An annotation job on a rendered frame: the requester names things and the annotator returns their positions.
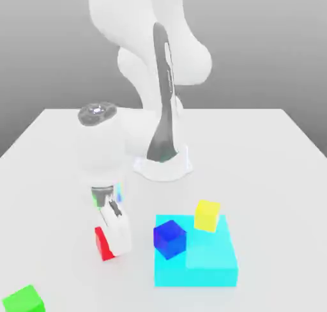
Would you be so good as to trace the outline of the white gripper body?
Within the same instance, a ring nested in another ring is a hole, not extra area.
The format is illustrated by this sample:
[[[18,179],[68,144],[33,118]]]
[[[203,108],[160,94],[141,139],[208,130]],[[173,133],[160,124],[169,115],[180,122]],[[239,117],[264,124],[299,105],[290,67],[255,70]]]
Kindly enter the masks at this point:
[[[128,215],[120,205],[118,210],[121,213],[116,215],[115,210],[110,205],[105,205],[99,209],[98,216],[99,225],[114,256],[126,254],[132,249]]]

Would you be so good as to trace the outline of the small red cube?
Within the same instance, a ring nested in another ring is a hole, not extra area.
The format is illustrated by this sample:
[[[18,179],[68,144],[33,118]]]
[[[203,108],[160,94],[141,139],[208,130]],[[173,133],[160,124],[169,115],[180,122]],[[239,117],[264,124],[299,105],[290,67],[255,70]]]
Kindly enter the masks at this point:
[[[95,228],[95,239],[96,246],[103,261],[115,258],[114,254],[110,250],[105,234],[100,226]]]

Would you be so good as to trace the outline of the small blue cube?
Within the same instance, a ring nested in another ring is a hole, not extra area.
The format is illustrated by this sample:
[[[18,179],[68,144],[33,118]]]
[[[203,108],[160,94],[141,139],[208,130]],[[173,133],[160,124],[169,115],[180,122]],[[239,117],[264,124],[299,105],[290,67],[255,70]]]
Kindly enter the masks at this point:
[[[186,251],[186,231],[171,219],[153,229],[153,244],[166,260],[170,260]]]

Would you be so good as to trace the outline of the small yellow cube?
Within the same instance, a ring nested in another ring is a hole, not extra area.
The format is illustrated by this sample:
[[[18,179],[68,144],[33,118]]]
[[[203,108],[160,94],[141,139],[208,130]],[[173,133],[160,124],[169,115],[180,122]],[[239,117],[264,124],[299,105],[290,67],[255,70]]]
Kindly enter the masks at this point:
[[[197,230],[216,232],[220,213],[220,203],[200,200],[195,209],[194,228]]]

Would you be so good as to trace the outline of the small green cube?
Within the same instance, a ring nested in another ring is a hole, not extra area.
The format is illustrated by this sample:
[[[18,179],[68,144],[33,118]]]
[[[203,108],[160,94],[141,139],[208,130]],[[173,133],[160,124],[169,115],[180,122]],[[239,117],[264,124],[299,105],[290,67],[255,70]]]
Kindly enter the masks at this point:
[[[34,288],[28,285],[2,300],[5,312],[45,312],[45,305]]]

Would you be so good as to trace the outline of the large cyan box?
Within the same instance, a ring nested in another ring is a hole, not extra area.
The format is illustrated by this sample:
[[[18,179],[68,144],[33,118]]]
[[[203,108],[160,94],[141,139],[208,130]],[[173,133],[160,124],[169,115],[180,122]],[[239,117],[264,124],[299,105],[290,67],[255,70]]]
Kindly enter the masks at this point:
[[[238,261],[225,215],[220,215],[216,232],[194,228],[192,215],[157,215],[155,225],[173,220],[186,231],[186,251],[167,260],[154,253],[154,284],[163,286],[236,286]]]

